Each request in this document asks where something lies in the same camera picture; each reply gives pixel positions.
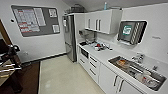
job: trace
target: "ceiling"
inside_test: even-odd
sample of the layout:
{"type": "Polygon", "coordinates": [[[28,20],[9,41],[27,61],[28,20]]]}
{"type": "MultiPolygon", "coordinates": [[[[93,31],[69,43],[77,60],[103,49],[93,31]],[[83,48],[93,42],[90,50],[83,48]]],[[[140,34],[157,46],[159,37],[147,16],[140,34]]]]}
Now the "ceiling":
{"type": "Polygon", "coordinates": [[[80,4],[87,11],[101,10],[104,7],[104,2],[107,2],[107,7],[129,8],[135,6],[152,5],[159,3],[168,3],[168,0],[62,0],[69,6],[80,4]]]}

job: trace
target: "white cabinet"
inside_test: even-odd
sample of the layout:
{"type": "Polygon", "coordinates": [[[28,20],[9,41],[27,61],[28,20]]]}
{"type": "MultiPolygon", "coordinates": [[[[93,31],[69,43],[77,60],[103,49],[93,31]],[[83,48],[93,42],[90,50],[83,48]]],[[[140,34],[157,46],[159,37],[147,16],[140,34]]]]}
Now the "white cabinet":
{"type": "Polygon", "coordinates": [[[111,9],[85,14],[85,29],[112,34],[117,33],[121,22],[122,10],[111,9]]]}
{"type": "Polygon", "coordinates": [[[99,86],[106,94],[143,94],[103,64],[100,65],[99,86]]]}
{"type": "Polygon", "coordinates": [[[85,29],[90,29],[91,14],[85,13],[85,29]]]}
{"type": "Polygon", "coordinates": [[[121,78],[117,94],[143,94],[143,93],[121,78]]]}
{"type": "Polygon", "coordinates": [[[116,94],[119,76],[108,69],[105,65],[100,65],[99,86],[106,94],[116,94]]]}
{"type": "Polygon", "coordinates": [[[93,57],[92,55],[89,55],[89,69],[88,74],[92,77],[92,79],[98,84],[99,81],[99,68],[100,68],[100,62],[93,57]]]}
{"type": "Polygon", "coordinates": [[[83,68],[86,71],[88,71],[88,66],[89,66],[88,62],[89,62],[89,60],[86,57],[84,57],[82,54],[79,54],[78,55],[78,62],[83,66],[83,68]]]}

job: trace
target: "wall-mounted dispenser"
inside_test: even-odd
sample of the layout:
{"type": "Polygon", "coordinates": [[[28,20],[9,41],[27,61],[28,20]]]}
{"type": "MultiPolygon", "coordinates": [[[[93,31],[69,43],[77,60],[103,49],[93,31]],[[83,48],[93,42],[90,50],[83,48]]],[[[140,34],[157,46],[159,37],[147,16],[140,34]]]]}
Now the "wall-mounted dispenser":
{"type": "Polygon", "coordinates": [[[146,21],[122,21],[120,23],[120,29],[117,40],[122,40],[131,45],[140,43],[146,25],[146,21]]]}

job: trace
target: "stainless steel refrigerator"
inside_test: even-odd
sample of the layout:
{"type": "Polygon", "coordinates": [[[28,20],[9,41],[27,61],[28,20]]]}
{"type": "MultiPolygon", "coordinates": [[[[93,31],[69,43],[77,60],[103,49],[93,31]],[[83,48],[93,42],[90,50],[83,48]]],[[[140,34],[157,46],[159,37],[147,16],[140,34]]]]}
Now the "stainless steel refrigerator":
{"type": "Polygon", "coordinates": [[[74,15],[63,16],[66,53],[73,62],[77,61],[74,15]]]}

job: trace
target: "grey floor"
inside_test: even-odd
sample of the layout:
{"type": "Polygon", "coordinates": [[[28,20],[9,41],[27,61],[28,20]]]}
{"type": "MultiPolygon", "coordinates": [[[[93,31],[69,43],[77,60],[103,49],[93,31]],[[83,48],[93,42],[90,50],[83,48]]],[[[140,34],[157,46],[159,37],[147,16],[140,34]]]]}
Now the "grey floor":
{"type": "Polygon", "coordinates": [[[39,94],[105,94],[80,64],[67,56],[41,62],[39,94]]]}

